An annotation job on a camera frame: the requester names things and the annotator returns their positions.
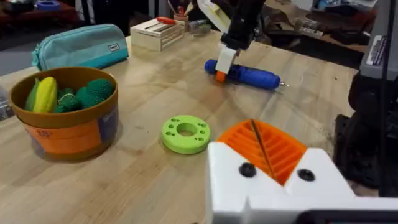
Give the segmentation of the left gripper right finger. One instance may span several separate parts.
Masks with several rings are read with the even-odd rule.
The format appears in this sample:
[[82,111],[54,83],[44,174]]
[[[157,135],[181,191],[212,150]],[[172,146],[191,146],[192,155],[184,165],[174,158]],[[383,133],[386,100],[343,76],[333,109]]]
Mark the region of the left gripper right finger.
[[258,120],[252,121],[257,158],[267,189],[295,197],[354,197],[347,181],[319,148],[302,144],[283,131]]

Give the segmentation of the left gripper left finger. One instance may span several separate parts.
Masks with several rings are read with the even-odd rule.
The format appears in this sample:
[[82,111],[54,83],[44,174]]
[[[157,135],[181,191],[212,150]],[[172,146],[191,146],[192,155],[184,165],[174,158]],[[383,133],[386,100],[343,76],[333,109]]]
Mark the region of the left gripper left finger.
[[247,120],[208,145],[207,223],[283,223],[282,186],[265,171],[259,140]]

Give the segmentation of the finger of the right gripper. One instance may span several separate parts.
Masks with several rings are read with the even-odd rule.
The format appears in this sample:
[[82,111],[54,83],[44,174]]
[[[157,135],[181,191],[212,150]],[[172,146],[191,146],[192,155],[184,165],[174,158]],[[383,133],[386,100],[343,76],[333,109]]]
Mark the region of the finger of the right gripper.
[[228,74],[236,56],[236,50],[227,47],[225,44],[221,45],[220,54],[215,67],[216,80],[218,82],[224,82],[226,80],[226,75]]

